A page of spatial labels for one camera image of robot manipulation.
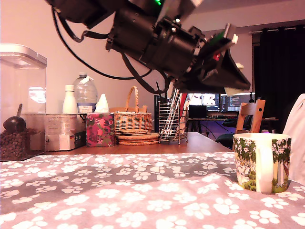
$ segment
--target tablecloth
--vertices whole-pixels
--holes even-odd
[[[305,187],[237,184],[234,154],[41,155],[0,163],[2,229],[296,229]]]

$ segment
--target wicker basket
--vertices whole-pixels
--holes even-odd
[[[135,92],[135,107],[129,107],[129,100],[132,94],[132,91]],[[139,93],[136,86],[133,86],[129,91],[126,100],[126,106],[114,107],[110,109],[110,112],[114,113],[114,133],[120,135],[120,130],[123,129],[144,129],[148,132],[152,131],[152,114],[147,113],[147,106],[139,108]]]

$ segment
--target pink floral box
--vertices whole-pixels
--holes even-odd
[[[114,146],[114,114],[88,113],[87,147]]]

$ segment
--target water bottle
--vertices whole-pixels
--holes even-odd
[[[73,85],[78,113],[94,112],[97,103],[97,90],[93,79],[87,76],[87,73],[80,73]]]
[[[63,114],[77,114],[77,104],[74,97],[74,85],[65,86],[66,95],[62,105]]]

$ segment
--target floral mug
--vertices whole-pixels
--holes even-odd
[[[234,152],[238,184],[261,193],[288,188],[291,137],[282,134],[235,134]]]

